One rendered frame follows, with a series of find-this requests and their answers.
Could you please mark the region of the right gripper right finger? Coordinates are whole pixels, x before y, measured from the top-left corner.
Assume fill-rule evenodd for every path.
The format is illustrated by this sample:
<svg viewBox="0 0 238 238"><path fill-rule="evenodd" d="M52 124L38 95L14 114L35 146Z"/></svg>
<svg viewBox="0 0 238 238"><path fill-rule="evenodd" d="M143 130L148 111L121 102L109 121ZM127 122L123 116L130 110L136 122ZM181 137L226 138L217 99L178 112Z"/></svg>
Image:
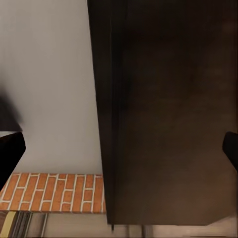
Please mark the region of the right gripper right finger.
<svg viewBox="0 0 238 238"><path fill-rule="evenodd" d="M238 134L228 131L225 135L222 149L238 171Z"/></svg>

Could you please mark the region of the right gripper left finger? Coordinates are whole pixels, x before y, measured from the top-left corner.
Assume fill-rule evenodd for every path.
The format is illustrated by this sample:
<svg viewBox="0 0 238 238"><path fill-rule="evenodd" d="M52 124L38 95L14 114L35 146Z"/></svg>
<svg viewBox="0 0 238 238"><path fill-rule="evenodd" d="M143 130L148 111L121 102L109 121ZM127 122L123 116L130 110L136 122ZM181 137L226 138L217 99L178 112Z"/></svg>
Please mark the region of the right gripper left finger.
<svg viewBox="0 0 238 238"><path fill-rule="evenodd" d="M0 191L25 150L26 145L22 132L0 137Z"/></svg>

